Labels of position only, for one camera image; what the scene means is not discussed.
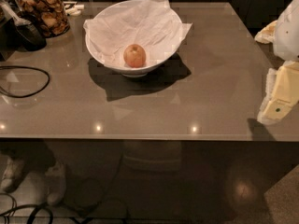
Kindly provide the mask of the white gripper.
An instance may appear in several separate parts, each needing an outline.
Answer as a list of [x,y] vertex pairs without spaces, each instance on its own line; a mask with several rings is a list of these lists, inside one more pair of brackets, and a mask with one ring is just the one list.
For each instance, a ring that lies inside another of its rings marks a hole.
[[286,61],[278,70],[270,68],[266,76],[265,97],[257,120],[272,125],[283,120],[299,102],[299,0],[292,0],[277,21],[266,25],[254,40],[273,41],[276,56]]

